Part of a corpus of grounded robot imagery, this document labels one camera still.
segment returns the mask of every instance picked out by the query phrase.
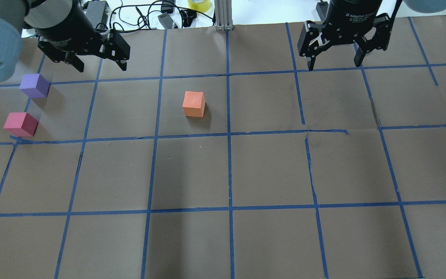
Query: black cable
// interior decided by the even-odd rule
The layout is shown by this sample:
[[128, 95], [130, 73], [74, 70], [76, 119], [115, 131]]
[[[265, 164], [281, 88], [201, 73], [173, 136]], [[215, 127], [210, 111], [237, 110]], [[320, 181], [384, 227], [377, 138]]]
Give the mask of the black cable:
[[125, 31], [125, 28], [121, 24], [119, 24], [118, 22], [114, 22], [113, 23], [113, 29], [115, 29], [115, 24], [118, 24], [122, 28], [122, 30]]
[[[178, 9], [178, 12], [180, 12], [180, 10], [181, 9], [186, 9], [186, 10], [191, 10], [191, 11], [195, 11], [196, 13], [198, 13], [198, 14], [202, 14], [203, 16], [205, 16], [205, 17], [207, 17], [207, 18], [209, 18], [209, 19], [213, 19], [212, 17], [210, 17], [210, 16], [208, 16], [207, 14], [204, 14], [203, 12], [200, 12], [200, 11], [197, 11], [197, 10], [195, 10], [195, 9], [190, 9], [190, 8], [186, 8], [186, 7], [179, 7], [179, 6], [177, 6], [177, 5], [174, 5], [174, 4], [171, 4], [171, 3], [163, 3], [163, 4], [157, 4], [158, 2], [163, 2], [163, 0], [156, 0], [156, 1], [154, 1], [153, 3], [151, 3], [151, 4], [142, 4], [142, 5], [122, 5], [122, 6], [120, 6], [120, 7], [116, 7], [115, 9], [113, 9], [113, 11], [111, 12], [112, 14], [116, 11], [116, 10], [119, 10], [119, 9], [121, 9], [121, 8], [126, 8], [126, 7], [149, 7], [149, 12], [150, 12], [150, 9], [151, 9], [151, 7], [152, 6], [161, 6], [161, 5], [169, 5], [169, 6], [171, 6], [171, 7], [175, 7], [175, 8], [177, 8]], [[150, 23], [149, 23], [149, 16], [146, 16], [145, 18], [147, 18], [147, 27], [150, 29], [151, 27], [150, 27]], [[113, 16], [110, 16], [110, 20], [109, 20], [109, 26], [110, 26], [110, 28], [111, 28], [111, 22], [112, 22], [112, 19], [113, 19]]]
[[104, 27], [106, 27], [106, 29], [108, 29], [108, 25], [106, 25], [106, 23], [102, 23], [102, 22], [98, 23], [94, 29], [97, 29], [98, 26], [100, 26], [101, 24], [104, 25]]
[[390, 25], [393, 26], [393, 23], [395, 22], [395, 16], [397, 16], [398, 9], [400, 8], [400, 5], [402, 5], [402, 0], [397, 0], [395, 2], [395, 8], [393, 9], [393, 13], [391, 13], [390, 18]]
[[122, 21], [122, 23], [126, 23], [126, 24], [128, 24], [128, 25], [130, 25], [130, 26], [139, 26], [139, 25], [136, 25], [136, 24], [132, 24], [132, 23], [129, 23], [129, 22], [127, 22], [127, 21], [124, 21], [123, 19], [122, 19], [122, 7], [124, 7], [124, 0], [120, 0], [122, 3], [121, 3], [121, 5], [120, 5], [120, 9], [118, 10], [118, 19], [120, 20], [120, 21]]
[[[165, 2], [165, 1], [163, 1], [163, 0], [155, 0], [154, 2], [152, 2], [152, 3], [150, 4], [149, 8], [147, 9], [147, 14], [149, 14], [149, 12], [151, 11], [151, 7], [154, 6], [154, 5], [159, 5], [159, 4], [156, 4], [156, 3], [159, 3], [159, 2], [162, 3], [161, 5], [170, 5], [171, 7], [175, 7], [175, 8], [177, 8], [178, 13], [180, 14], [180, 16], [182, 16], [181, 11], [180, 11], [180, 7], [178, 7], [178, 6], [175, 5], [175, 4]], [[151, 22], [149, 21], [149, 16], [147, 16], [147, 26], [149, 26], [149, 27], [151, 26]]]

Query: electrical cord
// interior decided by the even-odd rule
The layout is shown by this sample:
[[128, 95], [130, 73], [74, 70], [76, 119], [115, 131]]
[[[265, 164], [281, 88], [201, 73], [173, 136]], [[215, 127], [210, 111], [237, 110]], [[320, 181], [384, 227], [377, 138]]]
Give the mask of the electrical cord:
[[104, 27], [106, 27], [106, 29], [108, 28], [108, 25], [106, 25], [106, 23], [102, 23], [102, 22], [100, 22], [100, 23], [98, 23], [98, 24], [96, 25], [96, 27], [94, 27], [94, 29], [97, 29], [98, 26], [101, 26], [101, 24], [104, 25]]
[[[112, 11], [111, 13], [114, 14], [115, 11], [118, 10], [118, 19], [120, 19], [120, 10], [121, 10], [122, 8], [126, 8], [126, 7], [135, 7], [135, 8], [137, 9], [137, 12], [138, 12], [139, 15], [140, 15], [140, 17], [137, 19], [137, 25], [134, 25], [134, 24], [131, 24], [131, 23], [127, 23], [127, 22], [123, 21], [122, 19], [120, 19], [120, 21], [122, 21], [123, 23], [129, 24], [129, 25], [131, 25], [131, 26], [138, 26], [139, 28], [137, 28], [137, 29], [135, 29], [135, 30], [124, 30], [123, 26], [122, 26], [121, 24], [119, 24], [119, 23], [116, 22], [120, 27], [122, 27], [122, 31], [120, 31], [120, 32], [122, 32], [122, 33], [127, 33], [127, 32], [130, 33], [130, 32], [135, 32], [135, 31], [138, 31], [138, 30], [151, 30], [151, 25], [150, 25], [150, 21], [149, 21], [149, 15], [150, 15], [152, 12], [161, 12], [161, 11], [159, 11], [159, 10], [151, 11], [152, 6], [168, 5], [168, 6], [170, 6], [170, 7], [174, 7], [174, 8], [176, 8], [176, 9], [178, 9], [178, 12], [179, 12], [179, 13], [181, 13], [182, 10], [191, 10], [191, 11], [195, 11], [195, 12], [198, 13], [198, 14], [202, 14], [203, 16], [205, 16], [205, 17], [207, 17], [207, 18], [209, 18], [209, 19], [213, 19], [211, 16], [209, 16], [209, 15], [207, 15], [207, 14], [204, 14], [203, 12], [197, 11], [197, 10], [195, 10], [195, 9], [190, 9], [190, 8], [186, 8], [186, 7], [179, 7], [179, 6], [177, 6], [177, 5], [175, 5], [175, 4], [171, 4], [171, 3], [166, 3], [166, 2], [164, 2], [164, 3], [160, 3], [160, 2], [163, 2], [163, 0], [156, 0], [156, 1], [152, 2], [151, 4], [142, 4], [142, 5], [123, 5], [123, 1], [122, 1], [122, 5], [119, 6], [119, 7], [116, 7], [115, 9], [113, 9], [113, 11]], [[142, 13], [140, 12], [140, 9], [138, 9], [138, 7], [149, 7], [149, 8], [148, 8], [147, 15], [146, 15], [146, 16], [143, 16]], [[108, 24], [109, 24], [109, 27], [110, 27], [110, 28], [113, 28], [113, 29], [114, 29], [114, 24], [113, 24], [113, 26], [111, 25], [111, 24], [112, 24], [112, 23], [111, 23], [111, 22], [112, 22], [112, 18], [113, 18], [113, 17], [110, 16], [110, 19], [109, 19]]]
[[397, 12], [398, 9], [400, 8], [400, 5], [402, 5], [402, 0], [397, 0], [397, 2], [395, 2], [395, 8], [393, 9], [393, 13], [391, 13], [390, 26], [393, 26], [393, 23], [395, 23], [395, 16], [397, 16]]
[[113, 23], [113, 29], [115, 29], [115, 24], [118, 24], [122, 28], [122, 30], [125, 31], [125, 28], [121, 24], [119, 24], [118, 22], [114, 22]]

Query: orange cube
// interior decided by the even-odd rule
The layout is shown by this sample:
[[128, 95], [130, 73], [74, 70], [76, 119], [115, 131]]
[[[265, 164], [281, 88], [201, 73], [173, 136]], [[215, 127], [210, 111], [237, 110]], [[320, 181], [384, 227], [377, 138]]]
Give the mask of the orange cube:
[[185, 116], [203, 117], [204, 108], [206, 107], [206, 99], [203, 92], [186, 91], [184, 104]]

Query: wire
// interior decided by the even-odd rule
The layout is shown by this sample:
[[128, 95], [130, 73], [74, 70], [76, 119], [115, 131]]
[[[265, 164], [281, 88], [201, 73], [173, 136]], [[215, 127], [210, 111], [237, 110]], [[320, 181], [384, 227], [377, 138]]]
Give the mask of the wire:
[[125, 31], [125, 28], [121, 24], [119, 24], [118, 22], [114, 22], [113, 23], [113, 29], [115, 29], [115, 24], [118, 24], [122, 28], [122, 30]]
[[402, 0], [397, 0], [397, 2], [395, 3], [395, 8], [393, 8], [393, 13], [391, 14], [390, 26], [393, 26], [393, 23], [395, 22], [395, 16], [397, 16], [400, 5], [402, 5]]
[[101, 24], [104, 25], [104, 27], [106, 27], [106, 29], [108, 28], [108, 25], [106, 25], [106, 23], [102, 23], [102, 22], [100, 22], [100, 23], [98, 23], [98, 24], [96, 25], [96, 27], [95, 27], [94, 29], [97, 29], [98, 26], [100, 26]]
[[[154, 1], [154, 2], [152, 2], [151, 4], [142, 4], [142, 5], [121, 5], [120, 7], [116, 7], [115, 9], [113, 9], [113, 11], [111, 11], [111, 13], [112, 14], [114, 14], [115, 13], [115, 11], [117, 11], [117, 10], [121, 10], [122, 8], [126, 8], [126, 7], [149, 7], [148, 8], [148, 13], [147, 13], [147, 15], [146, 16], [144, 16], [143, 18], [142, 18], [142, 16], [137, 20], [137, 23], [138, 23], [138, 25], [137, 26], [139, 26], [140, 25], [140, 19], [142, 18], [143, 19], [143, 21], [144, 21], [144, 25], [142, 26], [142, 27], [140, 27], [140, 28], [138, 28], [138, 29], [135, 29], [135, 31], [138, 31], [138, 30], [141, 30], [141, 28], [143, 28], [143, 27], [147, 27], [147, 29], [151, 29], [151, 25], [150, 25], [150, 21], [149, 21], [149, 14], [151, 13], [151, 12], [155, 12], [155, 11], [157, 11], [157, 10], [155, 10], [155, 11], [151, 11], [151, 8], [152, 8], [152, 6], [161, 6], [161, 5], [168, 5], [168, 6], [170, 6], [170, 7], [175, 7], [176, 9], [178, 9], [178, 12], [180, 13], [181, 12], [181, 9], [184, 9], [184, 10], [191, 10], [191, 11], [195, 11], [196, 13], [198, 13], [198, 14], [202, 14], [203, 16], [205, 16], [205, 17], [207, 17], [207, 18], [209, 18], [209, 19], [213, 19], [211, 16], [209, 16], [209, 15], [207, 15], [207, 14], [204, 14], [203, 12], [200, 12], [200, 11], [197, 11], [197, 10], [195, 10], [195, 9], [190, 9], [190, 8], [186, 8], [186, 7], [179, 7], [179, 6], [177, 6], [177, 5], [175, 5], [175, 4], [171, 4], [171, 3], [166, 3], [166, 2], [164, 2], [163, 4], [161, 4], [161, 3], [159, 3], [159, 2], [163, 2], [163, 0], [156, 0], [156, 1]], [[113, 16], [110, 16], [110, 19], [109, 19], [109, 22], [108, 22], [108, 24], [109, 24], [109, 27], [110, 28], [112, 28], [111, 26], [111, 22], [112, 22], [112, 19], [113, 19]]]
[[130, 25], [130, 26], [139, 26], [138, 24], [132, 24], [132, 23], [129, 23], [129, 22], [127, 22], [127, 21], [124, 21], [123, 19], [122, 19], [122, 7], [124, 7], [124, 0], [120, 0], [122, 3], [121, 3], [121, 5], [120, 5], [120, 9], [118, 10], [118, 19], [120, 20], [120, 21], [122, 21], [122, 23], [126, 23], [126, 24], [128, 24], [128, 25]]

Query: red cube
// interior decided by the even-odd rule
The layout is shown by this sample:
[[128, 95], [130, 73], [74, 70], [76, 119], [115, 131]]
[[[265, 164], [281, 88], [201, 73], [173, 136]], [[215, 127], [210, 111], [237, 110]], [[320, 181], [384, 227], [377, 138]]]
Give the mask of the red cube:
[[38, 123], [26, 112], [11, 112], [5, 122], [5, 130], [14, 136], [34, 136]]

